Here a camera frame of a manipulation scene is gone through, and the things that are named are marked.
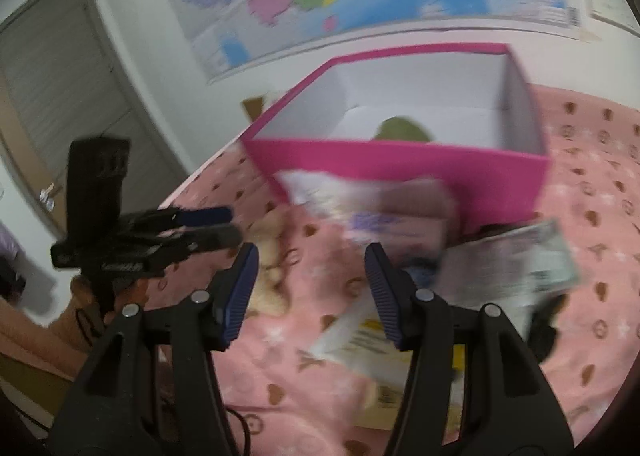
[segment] beige plush toy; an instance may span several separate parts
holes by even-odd
[[[280,267],[280,236],[284,231],[285,221],[285,211],[276,208],[252,224],[245,237],[246,241],[257,246],[260,254],[260,270],[247,308],[274,317],[286,314],[289,309],[286,297],[276,288],[284,277]]]

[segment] green object in box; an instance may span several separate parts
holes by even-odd
[[[405,116],[393,116],[380,124],[374,140],[400,140],[428,143],[433,141],[433,137],[415,121]]]

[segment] open box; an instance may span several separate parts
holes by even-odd
[[[433,142],[372,140],[405,116]],[[505,44],[434,44],[329,60],[241,136],[276,193],[279,171],[444,181],[467,232],[530,219],[548,165],[538,108]]]

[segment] barcode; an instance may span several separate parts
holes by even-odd
[[[571,26],[579,26],[580,25],[580,17],[578,16],[578,9],[572,6],[569,6],[567,10],[569,16],[569,24]]]

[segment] door frame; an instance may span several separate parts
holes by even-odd
[[[22,4],[16,11],[14,11],[0,23],[0,32],[4,31],[7,26],[12,24],[22,13],[24,13],[38,1],[39,0],[27,0],[24,4]],[[100,48],[104,59],[107,61],[111,73],[114,74],[116,83],[122,90],[127,103],[129,103],[132,111],[138,116],[137,120],[141,123],[146,133],[148,134],[148,137],[161,152],[162,159],[166,162],[169,168],[174,171],[179,177],[186,178],[187,172],[184,166],[178,161],[175,153],[173,152],[167,141],[164,139],[159,129],[156,127],[156,124],[153,121],[151,115],[149,115],[149,113],[147,112],[145,106],[142,103],[142,100],[140,99],[137,91],[132,85],[132,82],[129,80],[129,77],[120,61],[119,55],[117,54],[113,43],[111,42],[111,39],[108,35],[102,17],[100,16],[100,10],[95,0],[81,1],[94,35],[98,41],[98,47]],[[2,97],[3,86],[4,78],[0,78],[0,97]],[[16,113],[8,97],[8,93],[6,97],[2,98],[6,98],[5,102],[9,103],[9,112]],[[17,119],[17,113],[15,116],[9,116],[8,118],[2,117],[1,119],[4,122],[6,122],[6,120],[8,119],[10,121],[10,124],[12,124],[13,121]],[[3,132],[2,128],[0,128],[0,157],[2,158],[2,161],[4,162],[14,183],[17,185],[18,189],[20,190],[30,207],[36,212],[36,215],[56,238],[62,239],[65,235],[64,227],[61,227],[43,208],[36,193],[37,188],[33,186],[34,184],[36,184],[34,183],[34,178],[36,178],[38,181],[44,181],[44,187],[49,186],[50,183],[54,182],[52,177],[57,175],[58,173],[50,173],[48,171],[48,169],[44,165],[44,162],[39,159],[33,145],[31,144],[30,138],[21,125],[20,130],[23,135],[20,136],[20,138],[24,138],[26,140],[25,144],[20,148],[23,149],[23,153],[26,153],[26,161],[30,165],[30,168],[34,170],[26,176],[25,173],[20,169],[20,167],[18,166],[18,162],[12,155],[11,146],[8,144],[8,142],[12,142],[12,138],[5,136],[5,132]],[[64,192],[57,195],[54,198],[54,201],[57,205],[64,205]]]

